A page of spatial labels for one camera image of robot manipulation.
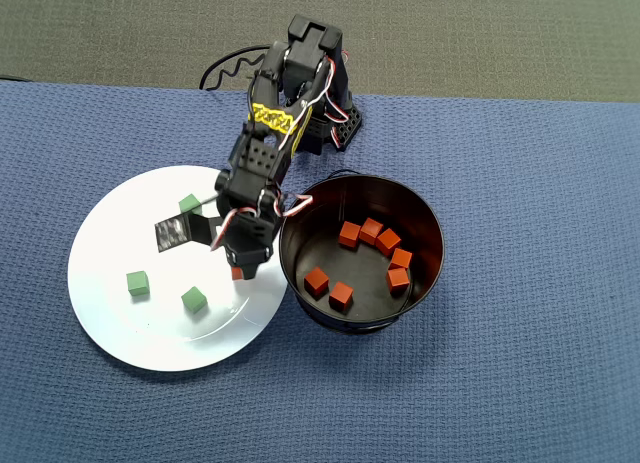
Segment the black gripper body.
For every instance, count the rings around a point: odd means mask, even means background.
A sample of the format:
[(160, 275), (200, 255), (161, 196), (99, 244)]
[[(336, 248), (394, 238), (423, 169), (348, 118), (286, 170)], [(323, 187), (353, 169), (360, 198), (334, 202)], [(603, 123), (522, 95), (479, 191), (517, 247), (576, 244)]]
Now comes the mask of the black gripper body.
[(273, 255), (276, 223), (249, 211), (237, 211), (230, 219), (220, 243), (234, 267), (258, 266)]

